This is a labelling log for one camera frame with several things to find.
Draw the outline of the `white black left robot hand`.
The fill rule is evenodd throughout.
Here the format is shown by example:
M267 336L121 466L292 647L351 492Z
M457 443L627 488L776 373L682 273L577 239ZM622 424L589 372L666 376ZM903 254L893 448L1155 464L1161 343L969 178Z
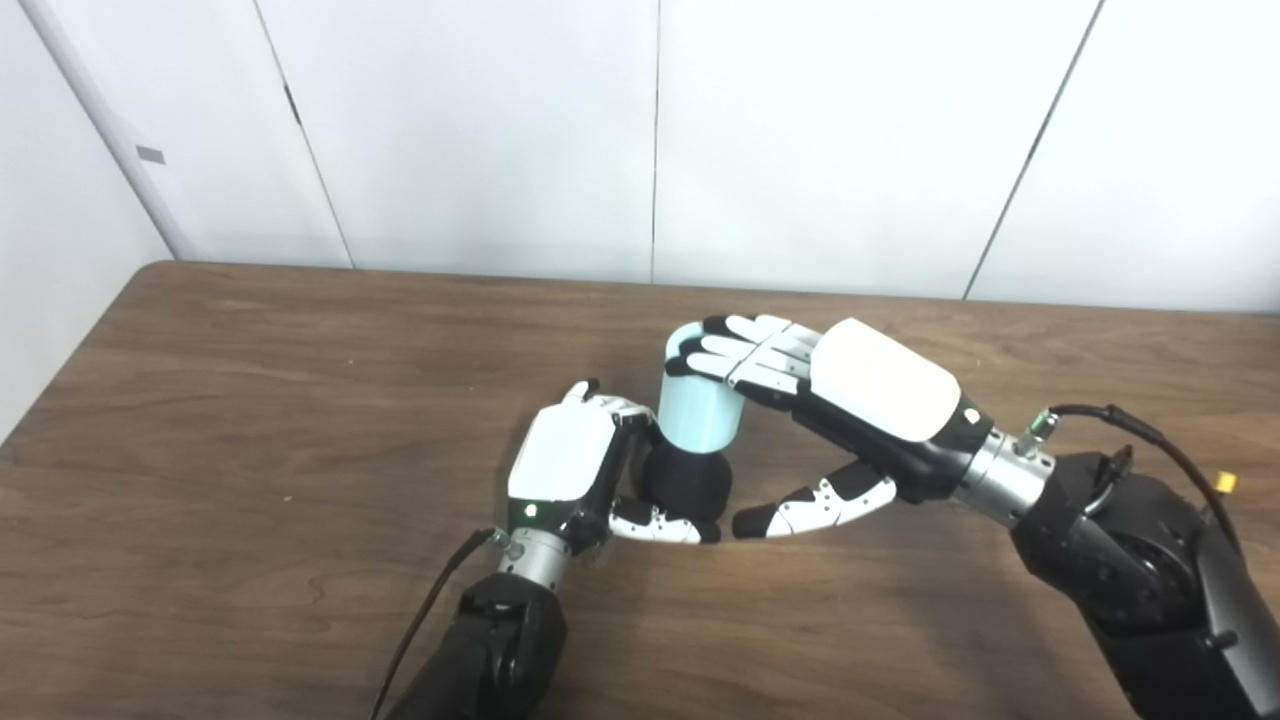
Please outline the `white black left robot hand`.
M616 532L627 539L667 544L714 544L722 534L703 510L639 486L620 495L634 470L677 459L657 415L630 398L604 395L596 378L576 380L563 398L532 419L507 480L508 530L553 537L573 559L600 548Z

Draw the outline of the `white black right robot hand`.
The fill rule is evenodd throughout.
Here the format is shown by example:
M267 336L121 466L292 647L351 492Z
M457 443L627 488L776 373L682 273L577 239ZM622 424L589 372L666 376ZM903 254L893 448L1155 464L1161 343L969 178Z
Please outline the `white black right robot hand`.
M952 373L851 318L819 332L767 314L709 316L664 369L787 413L852 455L814 486L736 512L740 541L838 527L893 501L950 500L995 428Z

